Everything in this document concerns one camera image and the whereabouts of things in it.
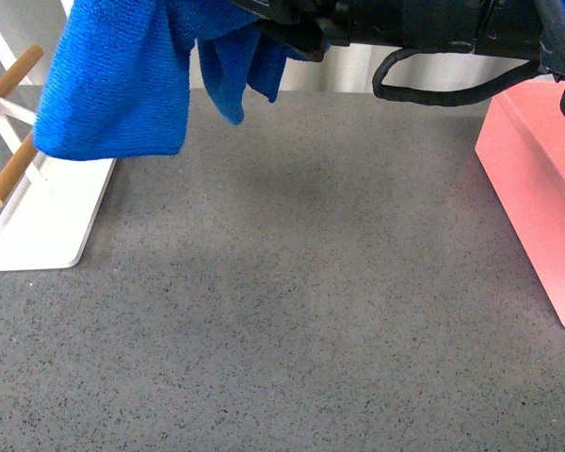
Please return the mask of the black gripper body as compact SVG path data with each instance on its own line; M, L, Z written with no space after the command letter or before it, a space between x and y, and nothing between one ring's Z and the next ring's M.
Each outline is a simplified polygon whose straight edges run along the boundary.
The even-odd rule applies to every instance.
M365 44L431 53L470 53L480 16L477 1L251 1L234 4L255 26L309 61L331 46Z

